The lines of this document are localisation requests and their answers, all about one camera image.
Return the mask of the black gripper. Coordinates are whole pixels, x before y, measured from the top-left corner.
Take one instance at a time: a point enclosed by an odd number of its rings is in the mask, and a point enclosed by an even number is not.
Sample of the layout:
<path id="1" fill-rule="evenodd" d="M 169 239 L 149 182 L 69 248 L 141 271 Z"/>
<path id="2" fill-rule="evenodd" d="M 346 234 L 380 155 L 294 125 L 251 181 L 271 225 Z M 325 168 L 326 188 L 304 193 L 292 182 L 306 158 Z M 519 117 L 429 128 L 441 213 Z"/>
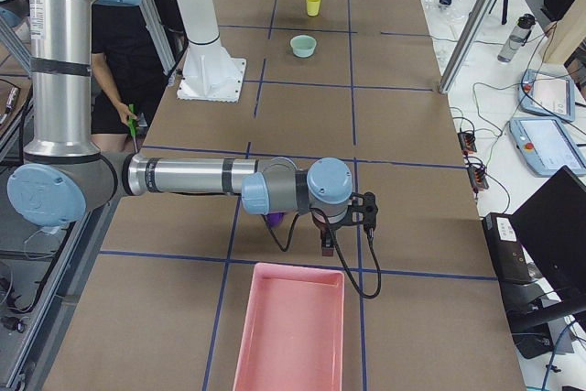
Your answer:
<path id="1" fill-rule="evenodd" d="M 321 254 L 326 257 L 333 257 L 333 246 L 337 243 L 336 231 L 342 227 L 340 222 L 332 222 L 331 219 L 321 210 L 311 211 L 312 221 L 320 230 L 320 240 L 323 245 Z"/>

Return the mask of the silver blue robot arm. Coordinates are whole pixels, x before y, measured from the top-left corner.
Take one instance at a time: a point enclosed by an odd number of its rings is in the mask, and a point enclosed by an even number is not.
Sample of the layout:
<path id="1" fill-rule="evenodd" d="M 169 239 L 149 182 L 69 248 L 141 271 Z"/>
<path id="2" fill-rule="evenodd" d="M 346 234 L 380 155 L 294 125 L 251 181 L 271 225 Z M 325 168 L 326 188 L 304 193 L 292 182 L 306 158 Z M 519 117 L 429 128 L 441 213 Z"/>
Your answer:
<path id="1" fill-rule="evenodd" d="M 310 213 L 321 241 L 353 224 L 359 201 L 351 171 L 326 157 L 307 170 L 284 157 L 147 158 L 104 153 L 91 140 L 92 4 L 29 0 L 34 136 L 9 177 L 14 209 L 39 226 L 80 220 L 118 195 L 238 195 L 252 214 Z M 140 0 L 124 0 L 126 4 Z"/>

